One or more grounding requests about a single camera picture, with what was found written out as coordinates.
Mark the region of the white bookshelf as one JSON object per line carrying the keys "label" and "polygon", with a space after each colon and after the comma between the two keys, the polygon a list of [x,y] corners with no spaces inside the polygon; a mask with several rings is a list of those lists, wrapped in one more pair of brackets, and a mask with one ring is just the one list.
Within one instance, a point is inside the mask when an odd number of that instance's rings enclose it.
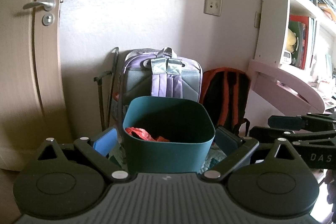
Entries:
{"label": "white bookshelf", "polygon": [[335,0],[262,0],[255,60],[308,80],[331,77]]}

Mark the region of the beige wooden door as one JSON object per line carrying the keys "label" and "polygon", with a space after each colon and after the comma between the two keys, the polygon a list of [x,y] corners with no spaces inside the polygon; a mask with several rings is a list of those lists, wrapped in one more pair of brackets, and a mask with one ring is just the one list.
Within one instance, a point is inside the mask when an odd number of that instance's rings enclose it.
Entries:
{"label": "beige wooden door", "polygon": [[[19,171],[48,137],[72,139],[59,49],[61,0],[51,11],[1,0],[1,168]],[[42,24],[47,13],[50,26]]]}

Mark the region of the orange red plastic bag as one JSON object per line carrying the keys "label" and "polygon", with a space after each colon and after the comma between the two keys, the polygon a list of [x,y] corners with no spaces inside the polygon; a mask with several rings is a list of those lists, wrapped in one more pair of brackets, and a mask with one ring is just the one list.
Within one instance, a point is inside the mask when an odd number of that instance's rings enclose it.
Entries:
{"label": "orange red plastic bag", "polygon": [[133,136],[134,138],[145,140],[145,141],[159,141],[159,142],[169,142],[169,140],[159,136],[153,138],[146,130],[143,128],[127,127],[125,131]]}

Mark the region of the pink desk frame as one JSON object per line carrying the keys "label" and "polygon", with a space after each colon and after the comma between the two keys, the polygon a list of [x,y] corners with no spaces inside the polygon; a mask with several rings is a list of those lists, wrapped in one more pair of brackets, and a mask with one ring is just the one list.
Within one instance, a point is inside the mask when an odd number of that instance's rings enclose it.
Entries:
{"label": "pink desk frame", "polygon": [[294,75],[256,60],[248,67],[251,89],[287,116],[323,113],[322,97],[306,82]]}

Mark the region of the teal white zigzag quilt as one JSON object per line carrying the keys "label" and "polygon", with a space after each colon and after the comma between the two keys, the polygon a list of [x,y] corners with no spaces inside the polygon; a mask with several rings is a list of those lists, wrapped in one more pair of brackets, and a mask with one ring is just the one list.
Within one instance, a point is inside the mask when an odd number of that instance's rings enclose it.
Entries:
{"label": "teal white zigzag quilt", "polygon": [[[205,171],[216,166],[226,157],[227,155],[216,144],[212,145],[198,173],[204,173]],[[122,144],[117,143],[108,153],[107,158],[117,166],[121,167],[122,170],[128,171],[126,153]]]}

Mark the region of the purple grey backpack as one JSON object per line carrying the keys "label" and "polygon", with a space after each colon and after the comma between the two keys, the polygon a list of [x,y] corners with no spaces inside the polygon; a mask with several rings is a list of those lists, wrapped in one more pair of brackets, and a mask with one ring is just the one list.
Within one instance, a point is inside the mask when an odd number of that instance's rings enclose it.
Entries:
{"label": "purple grey backpack", "polygon": [[129,52],[118,80],[116,114],[123,120],[132,100],[142,96],[199,101],[203,70],[192,59],[178,56],[170,47]]}

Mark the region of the door lock cylinder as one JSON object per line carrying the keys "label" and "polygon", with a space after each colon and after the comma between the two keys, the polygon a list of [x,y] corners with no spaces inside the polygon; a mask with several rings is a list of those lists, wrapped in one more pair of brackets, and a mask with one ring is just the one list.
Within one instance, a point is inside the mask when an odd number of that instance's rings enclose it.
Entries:
{"label": "door lock cylinder", "polygon": [[52,13],[47,13],[42,17],[42,24],[44,26],[50,26],[54,22],[54,15]]}

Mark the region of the teal plastic trash bin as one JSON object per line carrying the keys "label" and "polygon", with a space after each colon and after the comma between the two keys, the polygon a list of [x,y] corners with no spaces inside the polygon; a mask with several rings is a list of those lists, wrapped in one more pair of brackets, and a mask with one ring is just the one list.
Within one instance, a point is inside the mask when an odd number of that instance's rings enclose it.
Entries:
{"label": "teal plastic trash bin", "polygon": [[[127,127],[143,128],[153,138],[129,135]],[[138,97],[131,101],[121,132],[130,173],[198,172],[210,150],[215,128],[198,102],[180,98]]]}

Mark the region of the black orange backpack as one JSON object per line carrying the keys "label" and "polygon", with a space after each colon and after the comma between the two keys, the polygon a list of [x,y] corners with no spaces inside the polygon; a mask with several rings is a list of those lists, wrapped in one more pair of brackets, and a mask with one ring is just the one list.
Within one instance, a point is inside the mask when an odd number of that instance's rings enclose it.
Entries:
{"label": "black orange backpack", "polygon": [[245,125],[248,133],[250,121],[245,117],[251,79],[238,69],[221,67],[203,73],[199,102],[204,106],[215,127],[224,127],[239,135]]}

